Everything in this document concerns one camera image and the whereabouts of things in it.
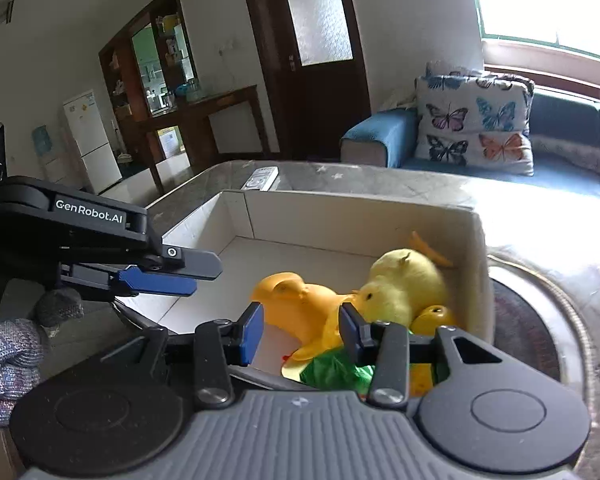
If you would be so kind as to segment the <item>grey knitted gloved hand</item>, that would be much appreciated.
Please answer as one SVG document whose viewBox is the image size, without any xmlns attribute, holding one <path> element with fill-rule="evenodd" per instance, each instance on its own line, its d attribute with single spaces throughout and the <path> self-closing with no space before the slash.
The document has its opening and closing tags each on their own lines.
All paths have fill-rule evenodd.
<svg viewBox="0 0 600 480">
<path fill-rule="evenodd" d="M 9 424 L 16 403 L 40 383 L 50 332 L 83 315 L 80 294 L 61 288 L 46 292 L 30 318 L 0 322 L 0 428 Z"/>
</svg>

